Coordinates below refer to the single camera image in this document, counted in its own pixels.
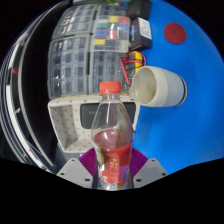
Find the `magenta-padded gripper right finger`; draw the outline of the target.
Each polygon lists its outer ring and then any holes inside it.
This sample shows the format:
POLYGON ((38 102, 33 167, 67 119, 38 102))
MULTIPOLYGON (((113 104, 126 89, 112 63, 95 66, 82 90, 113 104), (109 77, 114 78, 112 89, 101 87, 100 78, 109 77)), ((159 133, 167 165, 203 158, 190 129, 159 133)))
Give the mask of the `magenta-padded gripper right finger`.
POLYGON ((132 150, 128 174, 129 189, 144 187, 167 175, 167 171, 157 159, 148 159, 137 149, 132 150))

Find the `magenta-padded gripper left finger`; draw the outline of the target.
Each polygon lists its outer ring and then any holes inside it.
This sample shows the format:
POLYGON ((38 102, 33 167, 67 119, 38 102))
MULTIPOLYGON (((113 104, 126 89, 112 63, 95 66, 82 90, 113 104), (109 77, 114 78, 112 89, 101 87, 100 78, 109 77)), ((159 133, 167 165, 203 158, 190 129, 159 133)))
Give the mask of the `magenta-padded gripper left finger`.
POLYGON ((71 158, 57 175, 78 186, 96 189, 98 186, 98 164, 93 148, 80 158, 71 158))

